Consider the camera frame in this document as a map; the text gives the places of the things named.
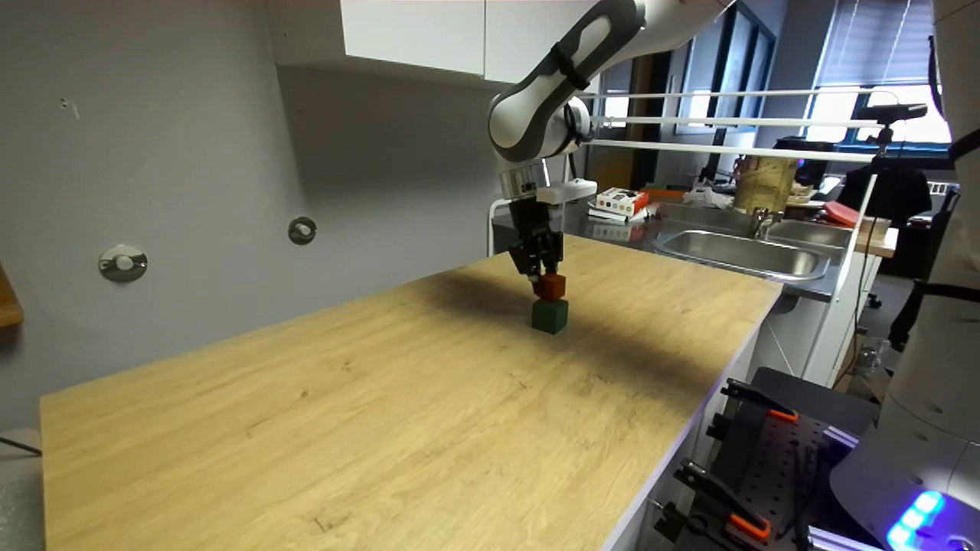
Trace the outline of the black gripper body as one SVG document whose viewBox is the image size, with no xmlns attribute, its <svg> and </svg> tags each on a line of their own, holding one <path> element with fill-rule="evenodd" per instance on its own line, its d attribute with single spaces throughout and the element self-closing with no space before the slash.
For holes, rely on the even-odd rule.
<svg viewBox="0 0 980 551">
<path fill-rule="evenodd" d="M 546 203 L 518 200 L 509 205 L 518 243 L 512 261 L 518 269 L 553 269 L 562 261 L 562 237 L 550 226 Z"/>
</svg>

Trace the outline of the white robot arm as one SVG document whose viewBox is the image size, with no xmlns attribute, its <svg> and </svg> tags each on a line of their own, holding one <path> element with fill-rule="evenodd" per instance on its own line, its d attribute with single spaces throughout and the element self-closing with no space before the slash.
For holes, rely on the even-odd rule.
<svg viewBox="0 0 980 551">
<path fill-rule="evenodd" d="M 518 231 L 509 255 L 537 296 L 562 293 L 562 237 L 532 172 L 588 139 L 581 91 L 619 61 L 684 46 L 729 5 L 732 0 L 594 0 L 524 81 L 491 100 L 488 139 Z"/>
</svg>

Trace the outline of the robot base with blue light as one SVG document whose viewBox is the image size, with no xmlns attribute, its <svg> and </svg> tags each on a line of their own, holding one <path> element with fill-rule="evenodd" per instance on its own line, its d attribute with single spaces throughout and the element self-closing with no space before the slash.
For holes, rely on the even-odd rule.
<svg viewBox="0 0 980 551">
<path fill-rule="evenodd" d="M 959 205 L 876 422 L 831 472 L 888 551 L 980 551 L 980 0 L 933 0 Z"/>
</svg>

